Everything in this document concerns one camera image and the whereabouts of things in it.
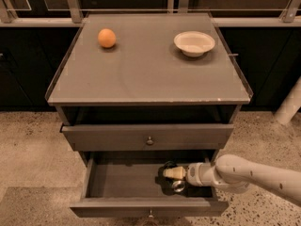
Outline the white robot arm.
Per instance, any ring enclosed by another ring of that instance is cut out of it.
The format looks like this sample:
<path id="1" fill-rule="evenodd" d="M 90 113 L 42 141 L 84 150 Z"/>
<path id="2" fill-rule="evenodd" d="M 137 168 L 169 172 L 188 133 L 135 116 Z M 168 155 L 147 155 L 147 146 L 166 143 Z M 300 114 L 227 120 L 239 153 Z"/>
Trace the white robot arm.
<path id="1" fill-rule="evenodd" d="M 245 193 L 257 186 L 296 206 L 301 203 L 300 115 L 284 122 L 271 111 L 239 111 L 225 148 L 212 161 L 196 159 L 163 169 L 176 191 L 210 186 Z"/>

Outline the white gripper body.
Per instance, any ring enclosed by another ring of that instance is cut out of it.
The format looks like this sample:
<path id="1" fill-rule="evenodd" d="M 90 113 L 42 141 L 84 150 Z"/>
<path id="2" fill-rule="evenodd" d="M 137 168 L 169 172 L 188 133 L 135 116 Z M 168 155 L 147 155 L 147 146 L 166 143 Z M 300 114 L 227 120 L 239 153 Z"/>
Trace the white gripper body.
<path id="1" fill-rule="evenodd" d="M 201 163 L 192 163 L 187 168 L 186 181 L 192 186 L 203 186 L 199 176 Z"/>

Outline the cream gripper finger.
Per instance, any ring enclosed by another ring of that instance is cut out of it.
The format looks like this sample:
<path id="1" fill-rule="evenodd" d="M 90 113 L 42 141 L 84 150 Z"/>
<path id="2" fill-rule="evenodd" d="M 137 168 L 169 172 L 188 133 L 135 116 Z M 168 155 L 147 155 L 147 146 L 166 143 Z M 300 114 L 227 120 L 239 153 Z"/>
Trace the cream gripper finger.
<path id="1" fill-rule="evenodd" d="M 186 169 L 184 167 L 176 167 L 172 169 L 165 169 L 163 175 L 166 178 L 182 180 L 186 176 Z"/>

